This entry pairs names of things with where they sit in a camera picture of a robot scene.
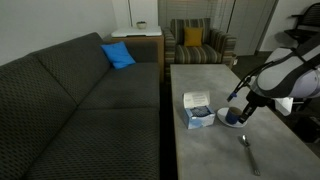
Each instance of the sofa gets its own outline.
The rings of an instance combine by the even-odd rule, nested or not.
[[[113,68],[91,33],[0,67],[0,179],[159,179],[153,42]]]
[[[164,74],[170,84],[171,64],[226,64],[232,68],[235,59],[236,38],[214,29],[210,18],[172,19],[170,27],[163,28],[165,42]],[[200,46],[186,46],[185,28],[201,28]]]

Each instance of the gray table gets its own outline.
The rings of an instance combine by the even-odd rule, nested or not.
[[[243,128],[224,125],[215,117],[211,126],[187,129],[182,94],[210,91],[217,112],[239,79],[225,65],[171,65],[172,102],[179,179],[320,179],[319,158],[267,107],[257,108]],[[235,100],[241,109],[249,92]],[[252,172],[238,137],[246,134],[261,176]]]

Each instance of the yellow pillow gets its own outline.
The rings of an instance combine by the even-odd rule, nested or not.
[[[203,28],[184,28],[184,46],[201,46]]]

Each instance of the gray sofa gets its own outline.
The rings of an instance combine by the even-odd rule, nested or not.
[[[156,43],[115,70],[91,33],[0,67],[0,179],[159,179]]]

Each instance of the spoon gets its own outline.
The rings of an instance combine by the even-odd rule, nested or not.
[[[249,152],[249,158],[250,158],[250,161],[251,161],[251,164],[252,164],[254,175],[260,176],[260,171],[258,169],[256,161],[253,158],[253,155],[252,155],[252,152],[251,152],[251,149],[250,149],[250,143],[249,143],[248,138],[246,137],[246,135],[242,136],[242,141],[243,141],[244,146],[246,147],[246,149]]]

